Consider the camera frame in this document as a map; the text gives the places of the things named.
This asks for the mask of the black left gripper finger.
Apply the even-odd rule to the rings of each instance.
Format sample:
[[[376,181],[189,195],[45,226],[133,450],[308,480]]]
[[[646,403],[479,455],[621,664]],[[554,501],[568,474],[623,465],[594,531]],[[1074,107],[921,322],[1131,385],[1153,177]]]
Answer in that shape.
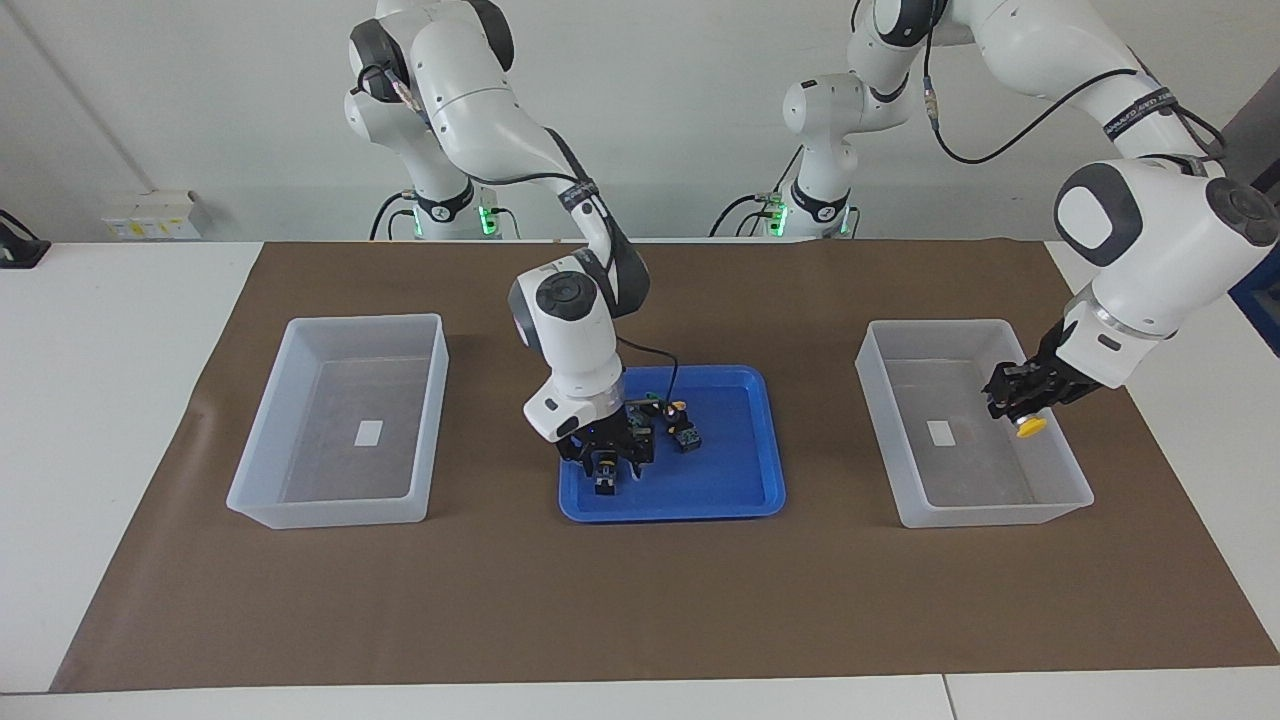
[[[1055,392],[1056,370],[1051,364],[1028,360],[1012,366],[1012,419],[1038,413]]]
[[[993,420],[1016,421],[1021,416],[1018,410],[1021,375],[1023,366],[1016,363],[998,363],[995,366],[983,387],[987,410]]]

